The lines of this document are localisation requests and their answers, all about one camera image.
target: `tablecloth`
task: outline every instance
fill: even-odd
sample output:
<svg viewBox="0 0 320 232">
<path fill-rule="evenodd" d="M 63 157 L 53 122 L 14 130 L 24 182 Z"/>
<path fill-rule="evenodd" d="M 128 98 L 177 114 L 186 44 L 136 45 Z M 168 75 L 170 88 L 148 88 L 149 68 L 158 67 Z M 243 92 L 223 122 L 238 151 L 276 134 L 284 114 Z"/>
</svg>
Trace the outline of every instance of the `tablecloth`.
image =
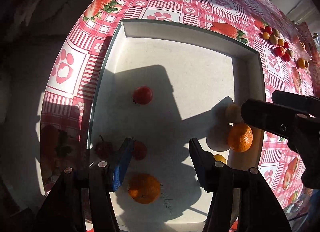
<svg viewBox="0 0 320 232">
<path fill-rule="evenodd" d="M 233 37 L 259 51 L 266 100 L 275 90 L 313 94 L 309 69 L 298 69 L 289 34 L 294 25 L 269 0 L 94 0 L 74 25 L 53 65 L 41 114 L 41 171 L 48 192 L 65 166 L 85 160 L 89 112 L 110 39 L 122 18 L 169 20 Z M 274 56 L 261 27 L 277 28 L 294 59 Z M 305 170 L 287 140 L 265 133 L 258 166 L 284 208 L 302 189 Z"/>
</svg>

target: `kiwi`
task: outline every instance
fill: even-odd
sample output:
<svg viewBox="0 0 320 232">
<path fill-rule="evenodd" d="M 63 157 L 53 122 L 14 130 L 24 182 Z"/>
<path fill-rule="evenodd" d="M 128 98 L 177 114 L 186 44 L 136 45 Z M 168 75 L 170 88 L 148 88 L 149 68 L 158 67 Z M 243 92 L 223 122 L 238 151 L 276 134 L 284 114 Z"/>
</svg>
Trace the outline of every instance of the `kiwi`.
<svg viewBox="0 0 320 232">
<path fill-rule="evenodd" d="M 287 49 L 287 50 L 285 51 L 285 53 L 288 53 L 288 54 L 290 55 L 290 57 L 293 58 L 293 52 L 292 52 L 290 49 Z"/>
<path fill-rule="evenodd" d="M 279 31 L 277 29 L 275 29 L 275 28 L 272 28 L 272 34 L 277 36 L 277 37 L 279 37 L 279 35 L 280 35 Z"/>
<path fill-rule="evenodd" d="M 273 44 L 273 45 L 277 45 L 278 44 L 278 37 L 275 35 L 270 35 L 269 41 Z"/>
</svg>

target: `yellow cherry tomato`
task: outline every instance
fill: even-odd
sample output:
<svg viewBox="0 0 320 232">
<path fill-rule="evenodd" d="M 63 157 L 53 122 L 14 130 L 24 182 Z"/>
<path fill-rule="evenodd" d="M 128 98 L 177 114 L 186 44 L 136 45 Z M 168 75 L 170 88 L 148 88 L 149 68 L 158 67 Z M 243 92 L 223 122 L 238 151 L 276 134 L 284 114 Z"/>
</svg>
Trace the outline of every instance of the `yellow cherry tomato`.
<svg viewBox="0 0 320 232">
<path fill-rule="evenodd" d="M 298 58 L 297 65 L 299 68 L 306 68 L 306 62 L 303 58 Z"/>
<path fill-rule="evenodd" d="M 263 37 L 264 39 L 269 39 L 269 38 L 270 38 L 270 34 L 265 31 L 265 32 L 262 34 L 262 37 Z"/>
<path fill-rule="evenodd" d="M 284 45 L 284 39 L 278 39 L 278 45 L 282 47 Z"/>
</svg>

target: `yellow fruit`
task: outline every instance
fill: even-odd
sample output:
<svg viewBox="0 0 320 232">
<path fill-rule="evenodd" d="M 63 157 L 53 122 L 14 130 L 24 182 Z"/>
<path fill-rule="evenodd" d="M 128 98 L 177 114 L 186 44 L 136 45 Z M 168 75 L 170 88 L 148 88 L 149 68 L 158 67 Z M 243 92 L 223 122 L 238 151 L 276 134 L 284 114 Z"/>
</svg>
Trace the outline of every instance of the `yellow fruit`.
<svg viewBox="0 0 320 232">
<path fill-rule="evenodd" d="M 299 68 L 306 68 L 306 62 L 303 58 L 298 58 L 297 60 L 297 66 Z"/>
<path fill-rule="evenodd" d="M 236 124 L 242 121 L 241 107 L 236 104 L 229 105 L 225 111 L 225 115 L 228 123 Z"/>
<path fill-rule="evenodd" d="M 224 164 L 227 164 L 227 160 L 222 155 L 214 155 L 214 159 L 216 161 L 223 162 Z"/>
<path fill-rule="evenodd" d="M 234 125 L 228 135 L 228 145 L 235 152 L 245 152 L 252 144 L 252 130 L 245 123 Z"/>
<path fill-rule="evenodd" d="M 270 38 L 270 34 L 265 31 L 265 32 L 262 34 L 262 37 L 263 37 L 264 39 L 269 39 L 269 38 Z"/>
<path fill-rule="evenodd" d="M 278 39 L 278 45 L 282 47 L 284 45 L 284 39 Z"/>
<path fill-rule="evenodd" d="M 273 45 L 277 45 L 278 44 L 278 37 L 275 35 L 270 35 L 269 41 L 273 44 Z"/>
<path fill-rule="evenodd" d="M 277 29 L 275 29 L 275 28 L 272 29 L 272 34 L 277 36 L 277 37 L 279 37 L 279 35 L 280 35 L 279 31 Z"/>
<path fill-rule="evenodd" d="M 128 193 L 138 203 L 152 203 L 160 195 L 160 182 L 150 174 L 136 174 L 129 181 Z"/>
</svg>

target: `tomato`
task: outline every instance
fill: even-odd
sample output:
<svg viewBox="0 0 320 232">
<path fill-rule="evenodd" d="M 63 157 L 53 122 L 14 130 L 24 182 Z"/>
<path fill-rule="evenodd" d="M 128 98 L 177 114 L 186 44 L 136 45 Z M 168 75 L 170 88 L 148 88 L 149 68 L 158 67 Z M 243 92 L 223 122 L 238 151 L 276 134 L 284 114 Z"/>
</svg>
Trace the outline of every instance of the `tomato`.
<svg viewBox="0 0 320 232">
<path fill-rule="evenodd" d="M 147 151 L 147 147 L 142 142 L 134 142 L 134 150 L 132 152 L 132 156 L 137 161 L 144 159 L 147 155 Z"/>
<path fill-rule="evenodd" d="M 291 60 L 291 56 L 290 56 L 290 54 L 289 53 L 285 53 L 283 56 L 282 56 L 282 59 L 284 60 L 284 61 L 290 61 Z"/>
<path fill-rule="evenodd" d="M 272 34 L 272 28 L 269 27 L 269 26 L 266 26 L 266 27 L 264 28 L 264 32 L 267 32 L 267 33 L 269 33 L 269 35 L 271 35 L 271 34 Z"/>
<path fill-rule="evenodd" d="M 285 43 L 283 44 L 283 47 L 284 47 L 285 49 L 289 49 L 290 45 L 289 45 L 288 42 L 285 42 Z"/>
<path fill-rule="evenodd" d="M 137 104 L 148 104 L 152 100 L 152 96 L 153 94 L 151 88 L 143 85 L 134 91 L 132 98 Z"/>
<path fill-rule="evenodd" d="M 276 54 L 278 57 L 282 57 L 282 56 L 285 54 L 284 48 L 282 48 L 282 47 L 277 47 L 277 48 L 275 49 L 275 54 Z"/>
</svg>

